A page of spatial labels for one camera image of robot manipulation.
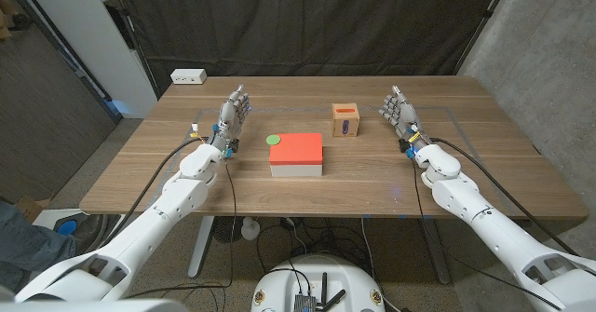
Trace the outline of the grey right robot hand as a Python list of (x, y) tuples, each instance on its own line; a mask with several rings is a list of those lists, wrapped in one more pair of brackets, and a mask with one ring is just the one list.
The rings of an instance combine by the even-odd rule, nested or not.
[(397, 85), (384, 98), (378, 112), (395, 129), (402, 153), (414, 156), (420, 149), (431, 144), (419, 115)]

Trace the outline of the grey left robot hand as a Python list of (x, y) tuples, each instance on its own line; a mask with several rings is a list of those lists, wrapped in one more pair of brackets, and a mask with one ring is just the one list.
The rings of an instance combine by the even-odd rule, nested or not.
[(209, 144), (224, 151), (235, 141), (251, 111), (250, 97), (240, 84), (222, 104), (217, 122), (213, 125), (213, 135)]

